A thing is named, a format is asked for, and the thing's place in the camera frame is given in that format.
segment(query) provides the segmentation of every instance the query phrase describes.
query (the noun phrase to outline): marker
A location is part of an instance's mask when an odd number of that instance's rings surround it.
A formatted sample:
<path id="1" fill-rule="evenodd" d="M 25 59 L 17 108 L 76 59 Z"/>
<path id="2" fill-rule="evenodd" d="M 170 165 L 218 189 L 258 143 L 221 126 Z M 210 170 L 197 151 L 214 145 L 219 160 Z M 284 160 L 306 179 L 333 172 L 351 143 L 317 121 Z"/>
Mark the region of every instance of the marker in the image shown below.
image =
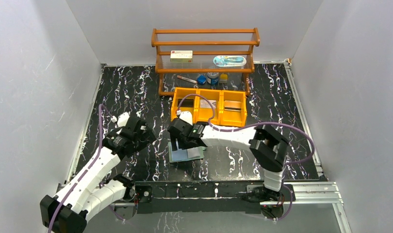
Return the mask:
<path id="1" fill-rule="evenodd" d="M 182 80 L 185 80 L 185 81 L 188 81 L 188 82 L 193 83 L 193 84 L 196 84 L 196 83 L 197 83 L 195 80 L 185 78 L 185 77 L 183 77 L 183 76 L 181 76 L 181 75 L 177 75 L 177 78 L 182 79 Z"/>

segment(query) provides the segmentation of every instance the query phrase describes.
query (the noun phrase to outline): marble surface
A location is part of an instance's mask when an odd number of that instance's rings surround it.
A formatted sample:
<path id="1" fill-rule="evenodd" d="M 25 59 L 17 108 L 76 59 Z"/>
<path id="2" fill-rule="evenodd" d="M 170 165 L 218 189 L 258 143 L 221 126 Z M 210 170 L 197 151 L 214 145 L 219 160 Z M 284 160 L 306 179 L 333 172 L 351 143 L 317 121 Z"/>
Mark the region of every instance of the marble surface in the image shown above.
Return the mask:
<path id="1" fill-rule="evenodd" d="M 177 74 L 166 75 L 164 89 L 173 91 L 175 86 L 193 87 L 192 83 L 179 80 Z M 228 85 L 214 88 L 244 90 L 240 74 L 229 74 Z M 98 147 L 98 104 L 104 103 L 109 111 L 118 116 L 136 112 L 153 128 L 157 141 L 147 149 L 125 158 L 109 174 L 124 173 L 137 181 L 228 181 L 260 180 L 261 168 L 252 154 L 228 147 L 210 147 L 203 160 L 170 163 L 166 128 L 170 122 L 172 97 L 158 95 L 159 75 L 149 67 L 105 67 L 95 107 L 83 141 L 83 150 L 76 172 L 87 163 Z M 251 96 L 247 99 L 247 124 L 259 121 L 277 121 L 302 128 L 301 119 L 283 64 L 258 64 L 250 75 Z M 209 88 L 212 86 L 195 86 Z M 104 134 L 115 128 L 108 116 L 103 121 Z M 304 137 L 288 129 L 277 128 L 290 140 L 287 161 L 304 158 L 310 148 Z M 288 166 L 286 180 L 317 180 L 315 164 L 312 160 Z"/>

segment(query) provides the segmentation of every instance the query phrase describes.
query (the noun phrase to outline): yellow storage tray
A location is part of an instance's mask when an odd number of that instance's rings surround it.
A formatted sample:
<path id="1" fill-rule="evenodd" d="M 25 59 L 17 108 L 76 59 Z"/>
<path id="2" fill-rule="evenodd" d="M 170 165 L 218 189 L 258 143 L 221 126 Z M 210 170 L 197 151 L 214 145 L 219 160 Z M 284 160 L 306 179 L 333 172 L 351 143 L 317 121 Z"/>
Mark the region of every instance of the yellow storage tray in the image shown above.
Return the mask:
<path id="1" fill-rule="evenodd" d="M 220 90 L 209 90 L 209 89 L 199 89 L 199 95 L 207 98 L 209 101 L 214 101 L 212 104 L 215 108 L 215 117 L 211 120 L 212 124 L 218 125 L 220 119 L 220 110 L 223 102 L 222 91 Z M 198 105 L 198 113 L 196 115 L 196 121 L 208 121 L 212 117 L 212 109 L 210 105 L 200 97 L 196 98 Z"/>
<path id="2" fill-rule="evenodd" d="M 246 96 L 242 91 L 222 91 L 223 102 L 220 110 L 219 124 L 223 126 L 243 127 L 246 123 Z M 234 101 L 233 108 L 241 108 L 240 111 L 227 110 L 227 101 Z"/>
<path id="3" fill-rule="evenodd" d="M 175 87 L 175 92 L 174 92 L 174 99 L 172 100 L 172 106 L 171 106 L 171 121 L 173 121 L 175 118 L 177 118 L 177 109 L 178 109 L 178 104 L 181 101 L 182 98 L 184 98 L 188 94 L 197 94 L 198 89 L 194 88 L 182 88 L 182 87 Z M 192 122 L 196 123 L 196 118 L 197 118 L 197 113 L 198 113 L 198 103 L 195 100 L 195 96 L 190 96 L 187 98 L 187 100 L 193 100 L 194 104 L 192 107 L 188 107 L 185 105 L 186 103 L 183 103 L 181 106 L 180 110 L 182 112 L 184 111 L 190 111 L 192 113 Z"/>

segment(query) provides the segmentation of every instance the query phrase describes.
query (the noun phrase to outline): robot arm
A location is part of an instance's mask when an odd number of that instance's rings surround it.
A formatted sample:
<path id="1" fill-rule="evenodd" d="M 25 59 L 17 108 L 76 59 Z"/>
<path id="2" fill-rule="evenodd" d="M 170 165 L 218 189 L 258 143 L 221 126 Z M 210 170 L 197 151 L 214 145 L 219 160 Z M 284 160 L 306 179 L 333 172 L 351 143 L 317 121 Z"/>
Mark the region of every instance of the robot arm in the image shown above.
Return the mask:
<path id="1" fill-rule="evenodd" d="M 63 202 L 54 220 L 56 233 L 80 233 L 87 222 L 99 211 L 119 199 L 135 196 L 134 182 L 117 175 L 103 188 L 95 188 L 103 177 L 125 156 L 136 153 L 156 140 L 147 123 L 137 116 L 124 113 L 118 118 L 118 128 L 103 139 L 103 148 L 98 159 L 94 157 L 54 197 L 46 195 L 40 202 L 43 224 L 48 227 L 54 211 Z"/>
<path id="2" fill-rule="evenodd" d="M 272 126 L 247 128 L 236 132 L 214 130 L 207 122 L 192 125 L 183 120 L 181 113 L 168 127 L 171 142 L 178 142 L 179 149 L 190 149 L 200 146 L 234 147 L 251 152 L 264 169 L 264 187 L 279 192 L 285 169 L 285 155 L 288 140 Z M 236 129 L 234 127 L 217 126 L 220 129 Z"/>

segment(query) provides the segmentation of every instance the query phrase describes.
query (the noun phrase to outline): white and yellow box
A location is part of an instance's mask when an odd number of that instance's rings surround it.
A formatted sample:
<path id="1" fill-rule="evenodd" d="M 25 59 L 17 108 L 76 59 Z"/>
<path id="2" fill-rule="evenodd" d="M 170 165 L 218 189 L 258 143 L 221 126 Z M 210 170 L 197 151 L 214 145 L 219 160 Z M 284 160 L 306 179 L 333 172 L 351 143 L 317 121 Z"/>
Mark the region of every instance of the white and yellow box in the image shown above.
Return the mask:
<path id="1" fill-rule="evenodd" d="M 191 63 L 192 50 L 172 50 L 171 51 L 172 63 Z"/>

